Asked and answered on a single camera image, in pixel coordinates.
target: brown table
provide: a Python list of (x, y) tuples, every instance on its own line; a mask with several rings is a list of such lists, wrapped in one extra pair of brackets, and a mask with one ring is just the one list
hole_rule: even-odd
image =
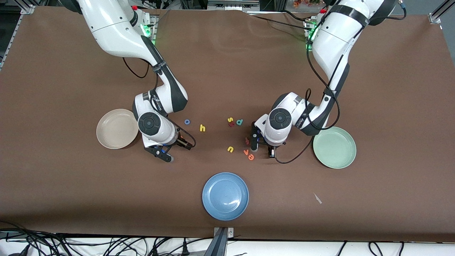
[[(254, 161), (243, 153), (249, 124), (279, 95), (310, 87), (319, 100), (324, 87), (302, 38), (297, 28), (240, 11), (171, 11), (157, 47), (189, 101), (170, 117), (191, 120), (184, 127), (197, 147), (172, 149), (175, 161), (166, 164), (139, 140), (109, 150), (95, 134), (105, 113), (131, 109), (153, 87), (153, 74), (138, 79), (103, 52), (81, 15), (37, 7), (0, 72), (0, 218), (71, 233), (204, 237), (234, 226), (242, 238), (454, 241), (455, 69), (440, 27), (411, 15), (364, 31), (339, 97), (337, 126), (357, 144), (355, 161), (341, 170), (324, 167), (312, 150), (288, 165), (268, 159), (264, 147)], [(143, 62), (128, 61), (145, 72)], [(243, 125), (230, 128), (228, 117)], [(309, 139), (293, 128), (279, 158), (291, 159)], [(250, 191), (244, 214), (229, 222), (201, 202), (219, 172), (240, 175)]]

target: white robotic arm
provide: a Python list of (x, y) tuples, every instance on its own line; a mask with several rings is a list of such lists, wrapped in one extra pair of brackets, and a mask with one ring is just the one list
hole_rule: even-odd
[(152, 35), (147, 26), (150, 15), (133, 10), (127, 0), (60, 1), (66, 8), (83, 14), (101, 49), (114, 56), (145, 60), (163, 81), (162, 86), (134, 99), (133, 113), (145, 149), (167, 162), (173, 159), (167, 154), (172, 145), (191, 149), (193, 146), (180, 137), (176, 126), (167, 118), (167, 114), (185, 108), (188, 95), (150, 40)]
[(292, 126), (309, 136), (325, 128), (335, 98), (349, 73), (348, 56), (352, 46), (370, 19), (376, 21), (375, 25), (379, 24), (376, 17), (387, 17), (394, 6), (395, 0), (339, 0), (329, 10), (318, 25), (312, 51), (329, 78), (330, 90), (325, 89), (319, 106), (293, 92), (281, 95), (271, 112), (253, 123), (252, 151), (257, 151), (263, 138), (262, 143), (269, 147), (269, 157), (274, 157), (275, 148), (285, 143)]

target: blue plate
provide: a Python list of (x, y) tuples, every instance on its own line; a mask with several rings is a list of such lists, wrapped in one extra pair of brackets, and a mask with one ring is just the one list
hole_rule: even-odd
[(248, 199), (247, 185), (233, 173), (215, 174), (202, 190), (205, 210), (217, 220), (233, 220), (242, 215)]

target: white scrap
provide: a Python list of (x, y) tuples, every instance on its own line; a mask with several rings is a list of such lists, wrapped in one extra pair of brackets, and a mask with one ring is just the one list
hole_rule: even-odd
[(316, 197), (316, 200), (317, 200), (320, 204), (322, 204), (321, 199), (319, 199), (319, 197), (318, 197), (315, 193), (313, 193), (313, 194), (314, 194), (314, 196)]

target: white plate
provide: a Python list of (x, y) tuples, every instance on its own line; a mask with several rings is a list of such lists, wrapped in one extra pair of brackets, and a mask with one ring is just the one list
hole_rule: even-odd
[(104, 115), (98, 122), (96, 137), (106, 148), (119, 149), (133, 142), (138, 131), (133, 112), (115, 109)]

